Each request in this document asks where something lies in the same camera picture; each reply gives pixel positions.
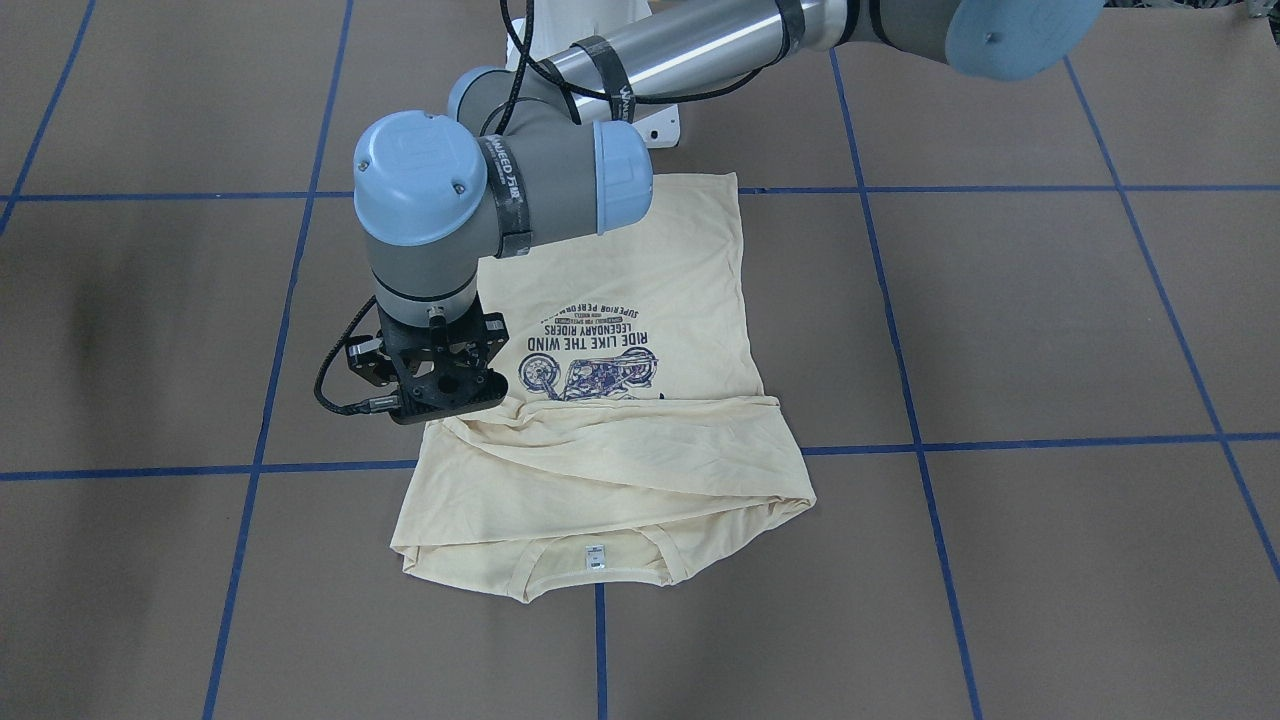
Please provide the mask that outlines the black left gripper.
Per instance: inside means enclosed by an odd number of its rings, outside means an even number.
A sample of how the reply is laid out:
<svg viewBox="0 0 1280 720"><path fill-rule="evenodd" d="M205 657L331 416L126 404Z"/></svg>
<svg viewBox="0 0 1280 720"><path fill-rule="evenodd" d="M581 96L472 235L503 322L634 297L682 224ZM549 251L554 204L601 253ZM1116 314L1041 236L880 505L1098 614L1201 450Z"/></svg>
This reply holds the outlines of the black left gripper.
<svg viewBox="0 0 1280 720"><path fill-rule="evenodd" d="M498 406L508 380L490 361L509 340L506 318L484 313L480 301L457 320L434 316L428 327L408 325L378 310L384 354L398 389L388 413L401 425L460 416Z"/></svg>

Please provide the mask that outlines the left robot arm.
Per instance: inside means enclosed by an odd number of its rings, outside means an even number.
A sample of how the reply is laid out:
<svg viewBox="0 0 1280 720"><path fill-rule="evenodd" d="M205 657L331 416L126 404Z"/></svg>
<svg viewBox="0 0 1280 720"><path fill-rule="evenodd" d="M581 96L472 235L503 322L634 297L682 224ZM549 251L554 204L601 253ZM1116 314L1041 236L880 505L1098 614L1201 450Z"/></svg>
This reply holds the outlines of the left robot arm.
<svg viewBox="0 0 1280 720"><path fill-rule="evenodd" d="M507 379L492 360L508 341L484 313L477 265L640 222L652 204L649 151L634 120L731 94L801 50L863 38L998 81L1064 59L1100 1L684 1L538 59L527 3L513 70L461 76L448 109L372 123L352 159L380 329L347 328L326 355L384 389L337 405L401 425L497 406Z"/></svg>

